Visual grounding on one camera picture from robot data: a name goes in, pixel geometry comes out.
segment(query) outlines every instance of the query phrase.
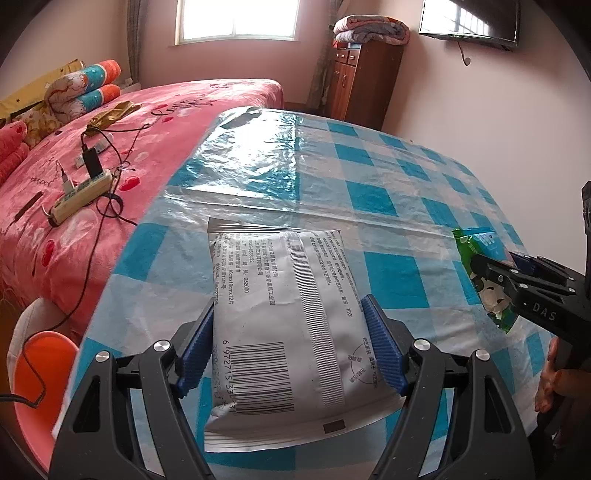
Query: table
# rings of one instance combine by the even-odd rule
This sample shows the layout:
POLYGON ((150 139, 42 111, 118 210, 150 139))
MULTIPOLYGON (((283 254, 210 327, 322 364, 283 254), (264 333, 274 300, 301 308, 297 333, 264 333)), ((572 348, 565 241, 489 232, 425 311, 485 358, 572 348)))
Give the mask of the table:
MULTIPOLYGON (((378 131, 259 108, 221 114, 154 200, 112 272, 82 343, 69 393, 100 350, 144 351, 194 320, 213 292, 209 217, 340 229, 359 295, 446 352, 491 353, 527 432, 550 334, 518 319, 506 335, 486 316, 452 229, 494 228, 525 248, 492 196, 451 158, 378 131)), ((203 446, 210 378, 183 400, 203 446)), ((437 465, 452 404, 444 393, 424 472, 437 465)), ((134 396, 144 456, 155 450, 134 396)), ((398 416, 332 439, 255 453, 206 453, 218 479, 367 478, 398 416)))

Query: orange chair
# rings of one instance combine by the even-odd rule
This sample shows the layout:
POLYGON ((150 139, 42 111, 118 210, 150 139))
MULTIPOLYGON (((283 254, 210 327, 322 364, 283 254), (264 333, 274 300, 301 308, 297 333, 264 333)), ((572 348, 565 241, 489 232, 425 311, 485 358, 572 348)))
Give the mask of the orange chair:
MULTIPOLYGON (((57 332, 40 332, 25 345, 27 358, 45 382, 47 393, 38 408, 15 404, 22 435, 31 452, 45 471, 49 471, 55 440, 51 435, 61 402, 66 392, 70 370, 78 347, 68 337, 57 332)), ((41 385, 22 354, 17 359, 14 393, 34 401, 41 385)))

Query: curtain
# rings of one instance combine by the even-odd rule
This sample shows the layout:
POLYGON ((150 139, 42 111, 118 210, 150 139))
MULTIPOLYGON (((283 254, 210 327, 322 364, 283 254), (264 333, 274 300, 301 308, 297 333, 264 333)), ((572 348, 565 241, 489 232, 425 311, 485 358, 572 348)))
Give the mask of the curtain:
POLYGON ((327 79, 330 66, 332 65, 332 57, 330 52, 332 44, 335 39, 335 33, 333 29, 335 23, 344 14, 346 8, 350 4, 350 0, 328 0, 329 2, 329 25, 326 30, 326 42, 320 52, 316 68, 314 70, 314 76, 312 77, 312 85, 310 86, 310 92, 308 93, 308 100, 306 102, 306 108, 311 110, 319 109, 320 105, 326 103, 327 93, 327 79))
POLYGON ((139 52, 142 47, 142 32, 148 0, 128 0, 127 2, 127 52, 131 79, 139 82, 139 52))

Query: human hand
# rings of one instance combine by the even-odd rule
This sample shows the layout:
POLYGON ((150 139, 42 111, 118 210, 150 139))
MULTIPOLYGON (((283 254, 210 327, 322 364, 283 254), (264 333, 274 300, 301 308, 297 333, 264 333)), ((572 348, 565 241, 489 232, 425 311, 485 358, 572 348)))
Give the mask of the human hand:
POLYGON ((548 358, 540 375, 535 394, 535 410, 547 413, 554 403, 554 393, 567 398, 591 401, 591 373, 583 370, 555 370, 558 337, 552 338, 548 358))

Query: charger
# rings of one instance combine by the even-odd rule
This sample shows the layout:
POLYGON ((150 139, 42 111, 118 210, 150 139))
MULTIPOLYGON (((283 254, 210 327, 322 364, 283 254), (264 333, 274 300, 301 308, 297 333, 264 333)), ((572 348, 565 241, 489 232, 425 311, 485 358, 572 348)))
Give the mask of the charger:
POLYGON ((95 147, 88 148, 84 145, 82 147, 82 158, 84 159, 84 165, 91 179, 103 173, 103 166, 100 164, 99 154, 96 152, 95 147))

